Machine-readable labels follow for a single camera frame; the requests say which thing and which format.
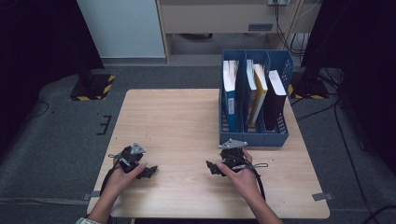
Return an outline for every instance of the table top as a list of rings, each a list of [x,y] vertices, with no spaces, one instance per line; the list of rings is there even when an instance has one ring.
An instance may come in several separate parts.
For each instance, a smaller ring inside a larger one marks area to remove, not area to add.
[[[246,147],[262,176],[267,203],[280,218],[327,218],[312,161],[285,103],[289,138],[283,147]],[[132,183],[117,199],[114,217],[254,218],[228,177],[210,174],[205,161],[220,161],[219,90],[130,90],[126,93],[94,190],[100,190],[118,154],[137,142],[141,161],[158,165],[151,178]],[[98,198],[91,198],[91,212]]]

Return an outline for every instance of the forearm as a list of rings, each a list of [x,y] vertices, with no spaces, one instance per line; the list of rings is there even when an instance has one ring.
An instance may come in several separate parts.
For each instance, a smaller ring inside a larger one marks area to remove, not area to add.
[[[261,195],[246,197],[245,201],[260,224],[282,223]]]
[[[107,223],[108,218],[113,208],[114,202],[117,200],[118,194],[114,192],[105,191],[93,207],[88,215],[90,220]]]

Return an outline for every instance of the yellow and black hazard tape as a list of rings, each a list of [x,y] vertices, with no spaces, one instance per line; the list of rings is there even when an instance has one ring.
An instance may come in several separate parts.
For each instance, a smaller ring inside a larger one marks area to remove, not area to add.
[[[77,96],[70,96],[71,101],[90,101],[90,100],[103,100],[107,97],[108,92],[110,91],[111,85],[113,85],[115,76],[111,75],[108,77],[108,81],[103,89],[103,93],[100,95],[95,96],[88,96],[88,95],[77,95]]]
[[[292,85],[289,85],[289,95],[291,99],[316,99],[316,100],[321,100],[321,99],[327,99],[329,96],[327,94],[299,94],[294,91],[294,88]]]

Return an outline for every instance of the plastic file box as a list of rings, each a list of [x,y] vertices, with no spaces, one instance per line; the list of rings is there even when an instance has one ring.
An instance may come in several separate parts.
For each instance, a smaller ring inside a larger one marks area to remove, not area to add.
[[[244,104],[244,94],[247,93],[244,89],[244,82],[246,81],[244,76],[246,75],[248,59],[253,60],[254,63],[265,65],[265,77],[267,80],[269,71],[276,70],[279,73],[285,91],[288,92],[293,72],[293,60],[287,50],[225,49],[222,53],[222,62],[230,60],[236,60],[239,62],[235,84],[237,130],[236,132],[230,132],[228,129],[224,87],[221,74],[219,88],[219,143],[223,144],[232,138],[239,141],[245,141],[250,147],[282,147],[289,136],[288,127],[283,117],[283,113],[281,113],[277,119],[277,125],[274,132],[265,131],[262,119],[262,110],[259,114],[258,120],[256,121],[255,127],[250,127],[246,131],[243,128],[244,120],[242,118],[242,106]]]

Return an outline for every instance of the white wall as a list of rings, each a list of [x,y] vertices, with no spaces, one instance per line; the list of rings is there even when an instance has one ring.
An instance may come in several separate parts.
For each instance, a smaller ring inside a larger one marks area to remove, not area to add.
[[[155,0],[78,0],[102,58],[165,58]]]

